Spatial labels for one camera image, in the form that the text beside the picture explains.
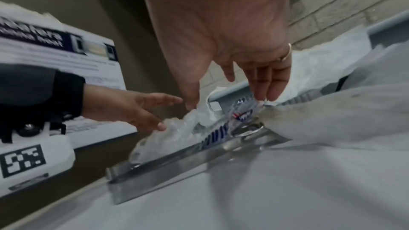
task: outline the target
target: black sleeve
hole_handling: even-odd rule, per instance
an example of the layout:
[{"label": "black sleeve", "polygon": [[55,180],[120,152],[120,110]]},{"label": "black sleeve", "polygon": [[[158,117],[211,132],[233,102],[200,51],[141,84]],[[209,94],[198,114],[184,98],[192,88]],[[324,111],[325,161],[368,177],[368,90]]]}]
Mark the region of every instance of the black sleeve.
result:
[{"label": "black sleeve", "polygon": [[0,64],[0,127],[81,115],[85,79],[39,66]]}]

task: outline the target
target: brick wall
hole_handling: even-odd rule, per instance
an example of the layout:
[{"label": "brick wall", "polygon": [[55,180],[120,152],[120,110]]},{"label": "brick wall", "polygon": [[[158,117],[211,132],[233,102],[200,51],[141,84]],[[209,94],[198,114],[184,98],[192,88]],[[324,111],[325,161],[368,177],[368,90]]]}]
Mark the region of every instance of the brick wall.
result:
[{"label": "brick wall", "polygon": [[[333,40],[360,25],[368,25],[409,9],[409,0],[299,0],[291,5],[289,38],[295,49],[307,49]],[[212,64],[200,82],[201,103],[217,86],[245,80],[235,66],[236,81],[228,82],[223,71]]]}]

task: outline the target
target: qr code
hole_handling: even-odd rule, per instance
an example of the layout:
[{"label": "qr code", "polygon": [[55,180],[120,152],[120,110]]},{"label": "qr code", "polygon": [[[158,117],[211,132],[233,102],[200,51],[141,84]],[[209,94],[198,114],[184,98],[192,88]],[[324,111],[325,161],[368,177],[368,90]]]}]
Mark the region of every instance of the qr code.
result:
[{"label": "qr code", "polygon": [[46,160],[41,145],[0,154],[0,167],[3,178],[28,171],[43,164],[46,164]]}]

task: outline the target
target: ring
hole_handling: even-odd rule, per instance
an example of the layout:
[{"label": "ring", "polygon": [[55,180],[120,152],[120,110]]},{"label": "ring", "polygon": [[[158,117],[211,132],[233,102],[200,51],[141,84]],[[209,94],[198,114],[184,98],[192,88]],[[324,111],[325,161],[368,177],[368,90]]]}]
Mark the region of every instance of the ring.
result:
[{"label": "ring", "polygon": [[290,46],[290,50],[288,51],[287,55],[285,57],[280,57],[277,59],[277,61],[283,62],[285,61],[289,56],[291,56],[292,52],[293,52],[293,48],[291,46],[291,43],[288,44],[288,46]]}]

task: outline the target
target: hand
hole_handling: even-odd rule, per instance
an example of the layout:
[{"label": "hand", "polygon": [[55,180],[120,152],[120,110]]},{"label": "hand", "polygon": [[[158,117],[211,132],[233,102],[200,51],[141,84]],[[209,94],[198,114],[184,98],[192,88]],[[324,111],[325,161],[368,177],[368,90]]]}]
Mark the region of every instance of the hand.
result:
[{"label": "hand", "polygon": [[258,100],[273,101],[288,83],[289,0],[146,0],[168,66],[187,108],[211,61],[235,80],[236,62]]},{"label": "hand", "polygon": [[138,130],[166,130],[162,120],[146,109],[181,104],[179,97],[84,85],[82,116],[96,121],[124,121]]}]

